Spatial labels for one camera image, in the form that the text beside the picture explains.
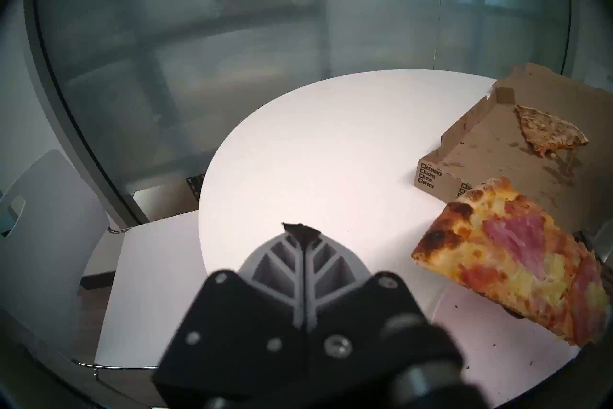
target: ham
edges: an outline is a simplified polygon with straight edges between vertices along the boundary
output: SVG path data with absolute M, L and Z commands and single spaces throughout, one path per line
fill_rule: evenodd
M 587 288 L 590 283 L 602 285 L 600 266 L 592 255 L 581 260 L 569 296 L 573 314 L 573 332 L 579 346 L 597 339 L 604 331 L 606 314 L 599 308 L 591 308 L 587 300 Z
M 545 278 L 545 232 L 539 213 L 483 221 L 483 230 L 494 245 L 507 249 L 536 278 Z

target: glass wall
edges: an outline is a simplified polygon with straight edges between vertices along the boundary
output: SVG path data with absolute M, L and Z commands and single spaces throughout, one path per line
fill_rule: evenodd
M 569 0 L 36 0 L 61 94 L 122 193 L 204 173 L 302 85 L 365 70 L 560 72 Z

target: pizza box lid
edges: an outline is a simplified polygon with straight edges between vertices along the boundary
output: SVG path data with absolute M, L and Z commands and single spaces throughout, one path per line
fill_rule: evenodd
M 576 125 L 589 143 L 539 157 L 522 134 L 515 104 Z M 417 163 L 415 186 L 450 202 L 493 177 L 543 206 L 566 232 L 597 230 L 613 215 L 613 94 L 541 65 L 516 66 L 442 136 Z

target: white chair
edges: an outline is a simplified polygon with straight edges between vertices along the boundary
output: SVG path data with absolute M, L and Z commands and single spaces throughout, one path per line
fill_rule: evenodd
M 58 150 L 22 173 L 0 199 L 0 213 L 16 196 L 25 205 L 9 235 L 0 237 L 0 306 L 72 358 L 80 279 L 108 217 Z M 120 232 L 126 235 L 95 363 L 75 362 L 152 369 L 206 279 L 197 212 Z

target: metal rod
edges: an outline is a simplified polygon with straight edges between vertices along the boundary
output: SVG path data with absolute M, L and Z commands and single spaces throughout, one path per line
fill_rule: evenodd
M 94 369 L 132 369 L 132 370 L 158 369 L 158 366 L 105 366 L 102 364 L 81 363 L 79 360 L 76 360 L 76 359 L 73 359 L 71 361 L 75 364 L 78 364 L 79 366 L 83 366 L 85 368 L 94 368 Z
M 124 232 L 128 232 L 130 229 L 131 229 L 131 227 L 127 227 L 125 229 L 118 229 L 118 230 L 115 230 L 115 229 L 111 228 L 110 226 L 107 228 L 107 230 L 111 234 L 123 234 Z

